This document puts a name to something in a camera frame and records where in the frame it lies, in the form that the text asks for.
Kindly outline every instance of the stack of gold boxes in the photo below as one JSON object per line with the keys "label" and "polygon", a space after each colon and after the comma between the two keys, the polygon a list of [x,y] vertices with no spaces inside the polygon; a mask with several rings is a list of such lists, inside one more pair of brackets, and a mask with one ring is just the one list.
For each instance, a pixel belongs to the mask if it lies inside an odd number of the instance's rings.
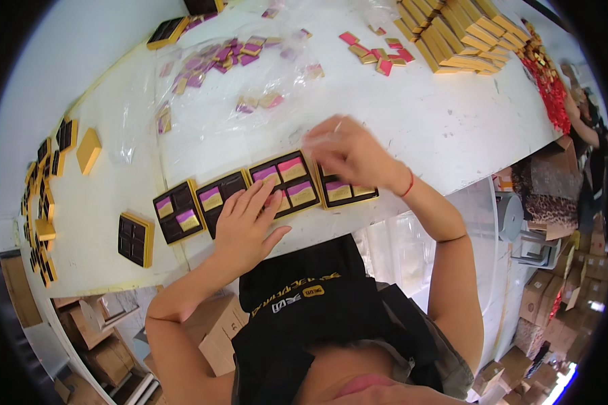
{"label": "stack of gold boxes", "polygon": [[[421,2],[427,4],[425,12]],[[402,0],[398,7],[401,19],[394,23],[435,73],[492,75],[509,61],[509,51],[522,49],[530,39],[491,0],[447,0],[432,6],[427,0]]]}
{"label": "stack of gold boxes", "polygon": [[[528,41],[527,46],[523,49],[520,49],[519,51],[516,51],[515,54],[517,54],[520,59],[527,58],[535,62],[538,71],[540,73],[544,73],[547,77],[549,77],[546,80],[548,80],[550,83],[553,83],[554,78],[559,76],[558,71],[556,70],[556,64],[547,54],[547,51],[543,46],[543,41],[541,40],[541,37],[536,33],[534,26],[531,23],[525,22],[525,27],[527,27],[532,37]],[[584,96],[582,96],[579,91],[574,91],[572,93],[572,97],[574,97],[575,100],[579,99],[579,102],[580,100],[584,99]]]}

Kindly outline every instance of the worker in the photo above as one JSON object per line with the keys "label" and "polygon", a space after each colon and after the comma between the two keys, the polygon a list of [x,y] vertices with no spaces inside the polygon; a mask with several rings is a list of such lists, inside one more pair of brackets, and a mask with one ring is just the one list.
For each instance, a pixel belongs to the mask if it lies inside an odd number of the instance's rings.
{"label": "worker", "polygon": [[[167,401],[462,403],[484,328],[461,215],[352,118],[317,125],[303,150],[348,183],[402,198],[437,241],[428,314],[396,285],[366,276],[351,235],[264,260],[291,227],[266,237],[284,196],[272,192],[273,179],[256,182],[225,202],[212,255],[148,307],[146,334]],[[236,370],[215,377],[181,323],[236,278],[250,320],[232,339]]]}
{"label": "worker", "polygon": [[575,146],[576,158],[587,156],[583,168],[584,181],[577,204],[578,229],[591,233],[593,217],[602,210],[604,175],[608,157],[608,129],[599,116],[599,109],[590,101],[589,92],[578,88],[583,95],[578,105],[567,93],[564,106],[570,118],[570,137]]}

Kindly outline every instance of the plastic bag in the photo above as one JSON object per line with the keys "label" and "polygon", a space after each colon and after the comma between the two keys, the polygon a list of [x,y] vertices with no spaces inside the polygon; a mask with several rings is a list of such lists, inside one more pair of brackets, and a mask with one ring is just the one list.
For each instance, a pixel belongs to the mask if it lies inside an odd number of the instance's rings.
{"label": "plastic bag", "polygon": [[125,86],[129,89],[121,105],[121,130],[114,136],[117,138],[118,148],[108,153],[108,157],[115,165],[130,165],[136,148],[148,134],[148,121],[139,117],[147,117],[154,110],[154,71],[155,61],[144,54],[140,60],[130,60],[127,63],[136,63],[137,69],[130,74]]}
{"label": "plastic bag", "polygon": [[279,13],[288,10],[286,0],[247,1],[244,4],[240,4],[239,8],[268,19],[274,19]]}
{"label": "plastic bag", "polygon": [[396,0],[360,0],[356,7],[367,25],[375,30],[400,18]]}
{"label": "plastic bag", "polygon": [[[203,139],[284,121],[293,111],[291,101],[324,76],[307,40],[301,28],[263,23],[243,26],[231,37],[159,55],[155,68],[158,134],[170,136],[183,130]],[[241,53],[241,47],[262,49],[252,56]],[[226,55],[226,63],[219,60]]]}

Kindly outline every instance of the hand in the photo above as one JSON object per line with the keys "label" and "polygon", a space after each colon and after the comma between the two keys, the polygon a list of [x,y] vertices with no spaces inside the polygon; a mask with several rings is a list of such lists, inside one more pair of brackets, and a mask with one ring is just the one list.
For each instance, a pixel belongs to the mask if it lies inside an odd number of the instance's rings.
{"label": "hand", "polygon": [[[268,256],[273,247],[292,228],[280,226],[266,238],[271,222],[283,198],[283,191],[270,194],[275,180],[258,181],[246,190],[236,192],[223,205],[217,223],[216,249],[212,258],[219,262],[229,282],[251,271]],[[267,200],[270,202],[261,212]]]}
{"label": "hand", "polygon": [[570,94],[569,91],[563,100],[563,106],[565,107],[565,112],[570,119],[581,118],[581,110],[579,110],[579,107],[576,106],[576,102],[572,98],[572,94]]}
{"label": "hand", "polygon": [[388,189],[399,196],[410,186],[410,170],[347,116],[334,115],[317,125],[305,135],[303,149],[345,182]]}

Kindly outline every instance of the black t-shirt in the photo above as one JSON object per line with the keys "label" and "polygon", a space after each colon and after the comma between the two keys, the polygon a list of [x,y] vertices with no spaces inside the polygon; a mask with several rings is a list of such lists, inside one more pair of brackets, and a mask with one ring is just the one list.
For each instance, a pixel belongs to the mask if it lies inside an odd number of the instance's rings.
{"label": "black t-shirt", "polygon": [[379,291],[365,276],[351,235],[261,262],[239,279],[239,301],[251,315],[232,338],[233,404],[290,404],[315,359],[309,346],[376,339],[414,360],[415,384],[444,392],[425,316],[397,286]]}
{"label": "black t-shirt", "polygon": [[[603,124],[592,127],[599,136],[599,148],[593,149],[590,153],[590,173],[592,175],[592,193],[596,194],[604,185],[604,171],[606,167],[606,156],[608,156],[608,140],[606,134],[608,130]],[[570,137],[575,146],[576,158],[580,158],[588,149],[588,144],[576,133],[573,126],[570,127]]]}

